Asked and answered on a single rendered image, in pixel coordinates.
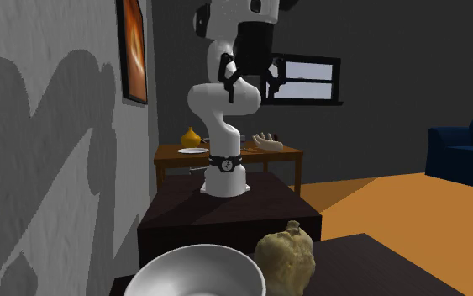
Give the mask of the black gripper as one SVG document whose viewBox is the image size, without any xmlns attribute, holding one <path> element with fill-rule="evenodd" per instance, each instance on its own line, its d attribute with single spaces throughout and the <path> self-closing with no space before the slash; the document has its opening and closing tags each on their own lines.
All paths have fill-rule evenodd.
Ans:
<svg viewBox="0 0 473 296">
<path fill-rule="evenodd" d="M 274 56 L 271 47 L 274 24 L 266 22 L 241 22 L 234 41 L 234 56 L 223 53 L 218 66 L 218 81 L 229 94 L 229 103 L 234 102 L 234 84 L 241 76 L 261 75 L 261 90 L 266 98 L 273 99 L 281 85 L 286 84 L 286 57 Z M 237 70 L 226 77 L 227 66 L 235 62 Z"/>
</svg>

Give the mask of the black framed window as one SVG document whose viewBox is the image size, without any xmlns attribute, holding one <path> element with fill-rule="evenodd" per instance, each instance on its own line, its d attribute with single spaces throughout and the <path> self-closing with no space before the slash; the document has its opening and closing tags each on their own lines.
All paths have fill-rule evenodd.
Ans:
<svg viewBox="0 0 473 296">
<path fill-rule="evenodd" d="M 273 99 L 261 90 L 262 105 L 278 106 L 341 106 L 339 85 L 341 60 L 333 57 L 273 53 L 286 57 L 286 84 L 281 85 Z M 273 75 L 276 68 L 271 68 Z"/>
</svg>

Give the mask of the beige hand figure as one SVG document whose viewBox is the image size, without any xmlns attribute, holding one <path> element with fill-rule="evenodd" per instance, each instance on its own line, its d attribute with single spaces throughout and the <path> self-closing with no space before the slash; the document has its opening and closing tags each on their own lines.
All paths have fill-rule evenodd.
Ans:
<svg viewBox="0 0 473 296">
<path fill-rule="evenodd" d="M 252 139 L 255 145 L 262 150 L 282 151 L 284 147 L 284 145 L 280 141 L 273 140 L 270 133 L 264 135 L 264 133 L 261 132 L 260 134 L 253 135 Z"/>
</svg>

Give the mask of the yellow vase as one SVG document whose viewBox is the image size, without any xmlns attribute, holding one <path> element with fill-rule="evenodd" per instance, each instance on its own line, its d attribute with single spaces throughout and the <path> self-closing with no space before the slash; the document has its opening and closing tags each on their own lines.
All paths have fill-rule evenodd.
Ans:
<svg viewBox="0 0 473 296">
<path fill-rule="evenodd" d="M 201 140 L 202 138 L 190 126 L 188 131 L 181 137 L 181 144 L 184 148 L 198 148 Z"/>
</svg>

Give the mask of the brown wooden table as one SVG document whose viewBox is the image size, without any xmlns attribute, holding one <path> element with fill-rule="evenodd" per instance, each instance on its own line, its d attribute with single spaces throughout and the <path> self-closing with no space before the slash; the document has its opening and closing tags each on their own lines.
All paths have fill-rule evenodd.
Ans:
<svg viewBox="0 0 473 296">
<path fill-rule="evenodd" d="M 178 150 L 181 144 L 159 145 L 154 157 L 156 184 L 160 189 L 166 177 L 166 169 L 183 167 L 204 167 L 208 164 L 208 153 L 184 154 Z M 281 151 L 266 151 L 258 148 L 254 142 L 246 141 L 241 151 L 243 163 L 262 163 L 263 171 L 268 171 L 268 164 L 273 161 L 294 161 L 294 192 L 301 194 L 303 151 L 284 145 Z"/>
</svg>

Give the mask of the dark brown robot stand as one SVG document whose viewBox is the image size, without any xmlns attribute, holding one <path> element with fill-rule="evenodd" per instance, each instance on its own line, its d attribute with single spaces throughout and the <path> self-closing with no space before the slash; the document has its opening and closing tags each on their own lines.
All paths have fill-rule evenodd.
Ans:
<svg viewBox="0 0 473 296">
<path fill-rule="evenodd" d="M 290 220 L 321 240 L 322 215 L 274 174 L 250 172 L 247 183 L 248 192 L 217 198 L 200 192 L 202 177 L 167 177 L 137 228 L 139 265 L 195 244 L 250 254 L 263 236 L 283 231 Z"/>
</svg>

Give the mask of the yellowish lumpy sack figure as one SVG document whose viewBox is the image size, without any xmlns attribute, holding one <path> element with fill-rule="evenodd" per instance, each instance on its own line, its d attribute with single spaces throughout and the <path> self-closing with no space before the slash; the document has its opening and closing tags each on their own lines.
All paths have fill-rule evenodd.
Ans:
<svg viewBox="0 0 473 296">
<path fill-rule="evenodd" d="M 265 277 L 266 296 L 303 296 L 316 267 L 313 240 L 295 220 L 261 238 L 254 260 Z"/>
</svg>

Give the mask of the white bowl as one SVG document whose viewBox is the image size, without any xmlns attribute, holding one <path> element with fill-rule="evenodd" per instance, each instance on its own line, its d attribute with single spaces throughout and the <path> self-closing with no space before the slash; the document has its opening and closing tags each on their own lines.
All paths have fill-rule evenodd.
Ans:
<svg viewBox="0 0 473 296">
<path fill-rule="evenodd" d="M 124 296 L 266 296 L 256 263 L 231 247 L 199 244 L 168 251 L 143 266 Z"/>
</svg>

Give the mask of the dark blue sofa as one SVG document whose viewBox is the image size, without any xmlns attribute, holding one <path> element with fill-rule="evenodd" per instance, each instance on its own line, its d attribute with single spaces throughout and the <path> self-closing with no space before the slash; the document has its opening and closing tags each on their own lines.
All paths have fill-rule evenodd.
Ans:
<svg viewBox="0 0 473 296">
<path fill-rule="evenodd" d="M 466 127 L 428 129 L 425 174 L 473 187 L 473 120 Z"/>
</svg>

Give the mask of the orange framed wall picture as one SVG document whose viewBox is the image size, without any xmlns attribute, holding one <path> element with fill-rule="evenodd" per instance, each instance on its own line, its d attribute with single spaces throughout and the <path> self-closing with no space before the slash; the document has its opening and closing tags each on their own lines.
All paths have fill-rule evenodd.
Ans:
<svg viewBox="0 0 473 296">
<path fill-rule="evenodd" d="M 139 0 L 115 0 L 123 97 L 146 105 L 144 23 Z"/>
</svg>

